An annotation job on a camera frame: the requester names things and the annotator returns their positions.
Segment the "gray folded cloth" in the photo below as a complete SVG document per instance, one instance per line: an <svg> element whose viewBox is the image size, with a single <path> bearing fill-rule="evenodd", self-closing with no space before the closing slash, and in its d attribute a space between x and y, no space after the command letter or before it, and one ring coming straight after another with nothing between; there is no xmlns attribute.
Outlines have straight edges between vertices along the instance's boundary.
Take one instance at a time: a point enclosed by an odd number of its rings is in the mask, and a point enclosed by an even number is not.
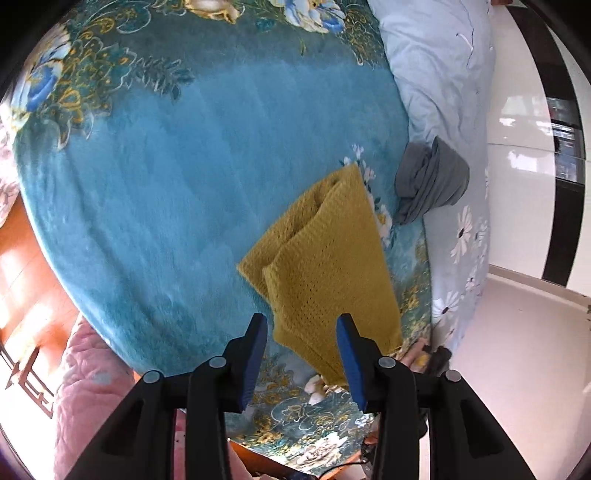
<svg viewBox="0 0 591 480"><path fill-rule="evenodd" d="M400 197L394 222L405 225L429 210L454 205L468 188L470 167L452 147L435 137L428 145L410 142L396 173Z"/></svg>

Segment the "mustard yellow sweater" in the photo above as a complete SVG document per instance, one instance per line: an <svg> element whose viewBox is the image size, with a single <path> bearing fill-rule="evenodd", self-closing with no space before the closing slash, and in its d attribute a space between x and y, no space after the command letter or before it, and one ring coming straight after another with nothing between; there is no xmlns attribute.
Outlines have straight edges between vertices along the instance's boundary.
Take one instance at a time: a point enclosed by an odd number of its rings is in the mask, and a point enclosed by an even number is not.
<svg viewBox="0 0 591 480"><path fill-rule="evenodd" d="M400 312L356 164L306 191L248 252L239 272L269 303L273 337L329 385L346 385L336 320L350 313L384 354L402 343Z"/></svg>

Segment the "blue gripper pad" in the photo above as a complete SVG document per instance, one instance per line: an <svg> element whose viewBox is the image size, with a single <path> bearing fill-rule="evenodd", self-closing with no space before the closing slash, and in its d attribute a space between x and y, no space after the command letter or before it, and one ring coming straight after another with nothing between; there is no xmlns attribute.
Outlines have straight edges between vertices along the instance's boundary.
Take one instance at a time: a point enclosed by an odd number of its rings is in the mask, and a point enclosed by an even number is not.
<svg viewBox="0 0 591 480"><path fill-rule="evenodd" d="M351 397L359 409L364 410L367 406L367 399L363 391L360 362L353 348L354 341L360 338L351 315L348 313L342 314L336 321L336 343L339 347L340 358L349 383Z"/></svg>
<svg viewBox="0 0 591 480"><path fill-rule="evenodd" d="M241 410L244 410L250 403L255 391L256 379L261 370L262 356L267 346L267 330L267 318L262 313L255 313L244 335L244 339L252 346L250 356L246 359L246 368L243 371Z"/></svg>

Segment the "pink blanket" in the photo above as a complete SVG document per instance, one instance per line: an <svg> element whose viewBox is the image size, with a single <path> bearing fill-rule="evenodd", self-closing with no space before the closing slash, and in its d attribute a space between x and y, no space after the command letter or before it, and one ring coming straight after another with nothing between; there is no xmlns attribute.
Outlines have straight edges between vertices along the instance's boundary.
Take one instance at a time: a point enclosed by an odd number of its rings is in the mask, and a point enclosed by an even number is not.
<svg viewBox="0 0 591 480"><path fill-rule="evenodd" d="M64 380L54 403L56 448L54 478L63 480L100 426L134 386L131 369L117 357L105 341L80 315L60 368ZM186 416L179 411L174 435L174 479L184 480ZM252 476L228 448L233 480Z"/></svg>

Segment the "black cable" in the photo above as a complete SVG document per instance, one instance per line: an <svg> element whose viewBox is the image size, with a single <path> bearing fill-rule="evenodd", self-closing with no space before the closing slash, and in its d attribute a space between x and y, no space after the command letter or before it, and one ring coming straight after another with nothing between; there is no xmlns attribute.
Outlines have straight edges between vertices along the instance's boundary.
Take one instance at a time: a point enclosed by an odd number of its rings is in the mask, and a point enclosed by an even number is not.
<svg viewBox="0 0 591 480"><path fill-rule="evenodd" d="M366 463L367 463L367 461L363 461L363 462L348 462L348 463L341 463L340 465L332 466L328 470L325 470L324 472L322 472L322 474L318 477L318 480L321 480L322 477L324 477L327 473L331 473L332 470L335 470L337 468L341 468L342 466L365 465Z"/></svg>

